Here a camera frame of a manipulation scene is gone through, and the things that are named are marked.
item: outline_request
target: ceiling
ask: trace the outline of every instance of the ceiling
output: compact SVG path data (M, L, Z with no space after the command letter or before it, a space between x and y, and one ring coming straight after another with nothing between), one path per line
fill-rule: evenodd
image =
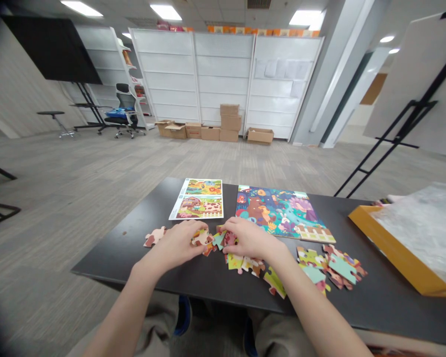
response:
M446 0L391 0L391 4L378 26L370 48L399 48L411 21L446 11ZM395 36L391 42L380 43L385 36ZM389 55L384 66L390 66L396 54Z
M246 0L81 0L99 11L103 18L87 18L59 0L15 1L10 9L26 10L40 16L69 17L75 24L112 26L124 42L130 40L122 36L131 28L156 28L159 16L149 4L172 5L182 21L170 23L193 27L195 31L207 31L210 22L221 25L247 26L252 28L292 28L289 21L298 9L324 10L330 0L272 0L269 9L247 9Z

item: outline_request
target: shoe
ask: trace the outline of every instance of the shoe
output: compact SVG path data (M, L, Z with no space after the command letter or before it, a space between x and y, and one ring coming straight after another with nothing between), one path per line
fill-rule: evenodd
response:
M243 348L249 357L258 357L256 346L254 343L253 321L247 317L244 325Z
M178 297L178 319L177 326L173 334L175 336L182 336L187 332L192 320L192 305L190 299L186 296L180 295Z

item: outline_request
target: stool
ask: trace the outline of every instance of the stool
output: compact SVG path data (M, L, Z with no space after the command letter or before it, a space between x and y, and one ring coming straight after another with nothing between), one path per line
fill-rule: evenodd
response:
M53 118L54 120L56 120L56 122L58 123L58 125L64 130L64 131L59 135L59 138L60 138L60 139L61 139L63 136L66 136L66 135L69 135L69 136L71 136L72 138L74 138L74 131L68 131L68 129L66 129L66 128L64 127L63 124L61 124L61 122L58 120L58 118L55 117L55 116L57 116L58 114L64 114L64 112L53 112L53 111L51 111L51 112L37 112L36 114L39 114L39 115L51 115L52 118Z

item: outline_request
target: pants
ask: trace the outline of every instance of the pants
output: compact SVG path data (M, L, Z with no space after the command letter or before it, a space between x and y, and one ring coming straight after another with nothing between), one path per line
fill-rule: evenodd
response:
M296 317L248 310L253 321L259 357L315 357L311 342ZM147 308L135 357L170 356L169 341L178 318L178 295L154 291ZM99 325L69 352L67 357L81 357Z

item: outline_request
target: hand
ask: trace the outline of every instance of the hand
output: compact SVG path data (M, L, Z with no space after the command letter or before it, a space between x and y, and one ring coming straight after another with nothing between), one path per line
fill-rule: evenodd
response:
M223 253L233 253L240 256L267 260L277 254L276 250L285 248L285 244L258 227L253 222L240 217L231 217L222 227L238 237L238 245L227 245Z
M163 238L154 245L141 260L151 261L160 274L164 274L186 261L202 254L206 247L195 246L191 243L194 234L200 229L207 229L208 225L201 221L183 221L167 230Z

